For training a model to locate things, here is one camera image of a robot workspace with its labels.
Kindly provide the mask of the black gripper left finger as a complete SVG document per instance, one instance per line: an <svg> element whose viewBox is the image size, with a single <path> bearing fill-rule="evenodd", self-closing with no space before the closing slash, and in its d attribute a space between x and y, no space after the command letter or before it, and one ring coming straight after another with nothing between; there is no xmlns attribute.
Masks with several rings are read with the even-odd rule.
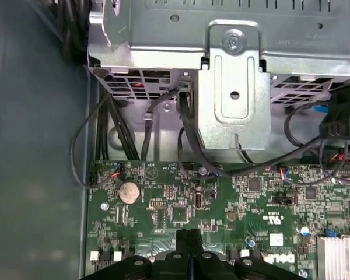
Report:
<svg viewBox="0 0 350 280"><path fill-rule="evenodd" d="M176 231L176 249L163 260L151 262L142 256L130 256L120 262L90 274L85 279L187 279L190 263L188 230Z"/></svg>

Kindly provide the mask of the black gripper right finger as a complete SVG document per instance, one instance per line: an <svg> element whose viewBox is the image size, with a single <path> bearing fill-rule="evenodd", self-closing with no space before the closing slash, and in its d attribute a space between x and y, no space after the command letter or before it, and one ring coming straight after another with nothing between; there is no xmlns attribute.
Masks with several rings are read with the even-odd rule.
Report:
<svg viewBox="0 0 350 280"><path fill-rule="evenodd" d="M233 265L202 247L201 232L189 230L189 247L197 279L295 279L295 274L262 258L239 257Z"/></svg>

